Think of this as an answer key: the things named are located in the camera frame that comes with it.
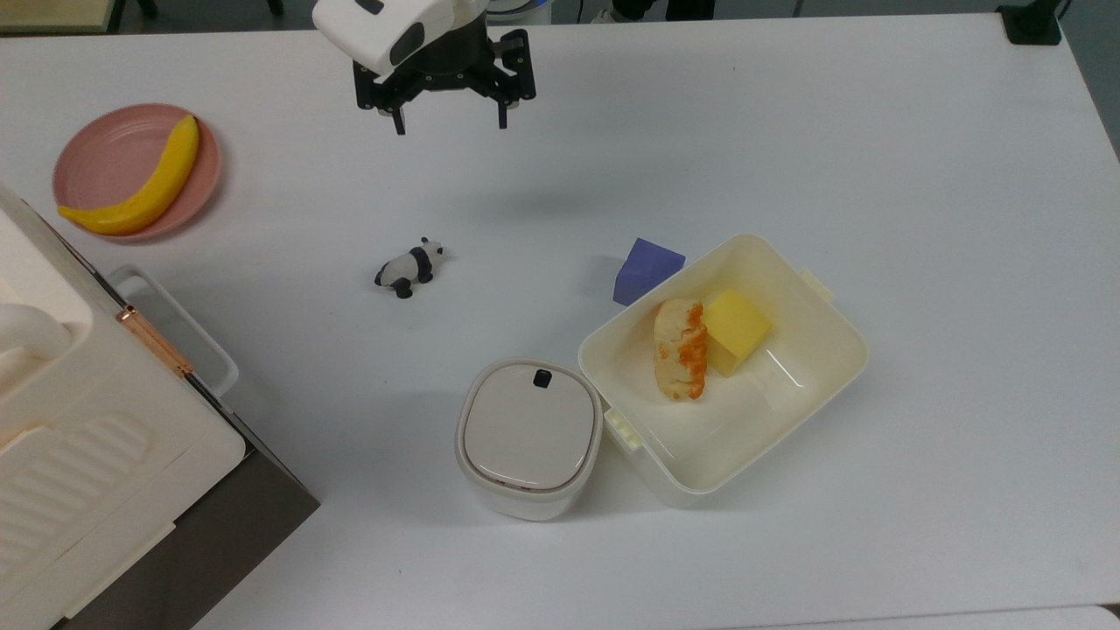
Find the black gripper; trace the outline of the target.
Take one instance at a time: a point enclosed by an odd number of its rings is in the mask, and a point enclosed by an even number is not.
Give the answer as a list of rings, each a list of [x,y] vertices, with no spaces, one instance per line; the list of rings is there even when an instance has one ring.
[[[484,17],[445,33],[391,72],[375,72],[355,61],[353,84],[357,106],[391,115],[398,136],[407,135],[403,105],[422,92],[467,89],[500,103],[500,130],[508,128],[508,108],[536,98],[528,29],[493,40]]]

